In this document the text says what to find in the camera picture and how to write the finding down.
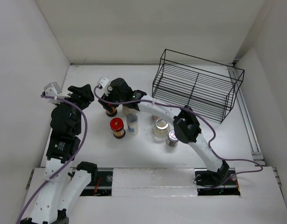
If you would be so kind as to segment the silver lid white bottle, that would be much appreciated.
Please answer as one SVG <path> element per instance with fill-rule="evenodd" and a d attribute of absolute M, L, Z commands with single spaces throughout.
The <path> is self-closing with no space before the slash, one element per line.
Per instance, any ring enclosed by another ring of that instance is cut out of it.
<path fill-rule="evenodd" d="M 129 113 L 126 117 L 128 132 L 137 135 L 139 132 L 138 116 L 135 113 Z"/>

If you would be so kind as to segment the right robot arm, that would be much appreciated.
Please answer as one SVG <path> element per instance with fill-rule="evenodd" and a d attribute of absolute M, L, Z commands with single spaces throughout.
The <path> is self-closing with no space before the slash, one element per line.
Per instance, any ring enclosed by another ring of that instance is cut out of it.
<path fill-rule="evenodd" d="M 123 105 L 138 112 L 146 112 L 164 119 L 173 125 L 177 139 L 188 144 L 203 160 L 207 172 L 208 186 L 217 186 L 227 178 L 229 165 L 219 159 L 208 146 L 200 123 L 189 106 L 177 107 L 165 104 L 141 90 L 132 90 L 122 78 L 112 81 L 101 78 L 99 88 L 104 91 L 99 103 L 106 110 L 108 116 L 115 114 L 115 109 Z"/>

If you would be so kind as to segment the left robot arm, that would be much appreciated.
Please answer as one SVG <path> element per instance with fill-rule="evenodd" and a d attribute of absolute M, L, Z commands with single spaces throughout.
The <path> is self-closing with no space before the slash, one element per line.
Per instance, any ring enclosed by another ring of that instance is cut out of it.
<path fill-rule="evenodd" d="M 56 107 L 51 113 L 51 134 L 46 152 L 44 182 L 26 202 L 18 224 L 67 224 L 78 197 L 87 185 L 98 181 L 97 165 L 81 162 L 71 173 L 71 181 L 65 186 L 69 169 L 85 142 L 79 139 L 87 135 L 88 122 L 83 112 L 93 101 L 94 94 L 89 84 L 70 86 L 67 95 L 62 94 L 56 82 L 44 88 L 41 98 Z"/>

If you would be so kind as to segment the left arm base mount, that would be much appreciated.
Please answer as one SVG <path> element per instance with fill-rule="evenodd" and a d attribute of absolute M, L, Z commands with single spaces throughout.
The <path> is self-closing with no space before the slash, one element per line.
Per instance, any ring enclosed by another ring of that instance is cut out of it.
<path fill-rule="evenodd" d="M 99 169 L 96 181 L 90 182 L 81 192 L 80 196 L 111 196 L 113 170 Z"/>

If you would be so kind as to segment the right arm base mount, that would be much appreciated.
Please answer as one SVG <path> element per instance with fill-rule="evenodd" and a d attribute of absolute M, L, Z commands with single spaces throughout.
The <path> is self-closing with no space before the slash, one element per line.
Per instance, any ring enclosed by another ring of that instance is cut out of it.
<path fill-rule="evenodd" d="M 225 177 L 221 178 L 216 174 L 211 174 L 207 170 L 198 169 L 195 171 L 193 184 L 197 186 L 198 196 L 240 196 L 237 177 L 234 176 L 226 181 L 234 170 L 229 170 Z"/>

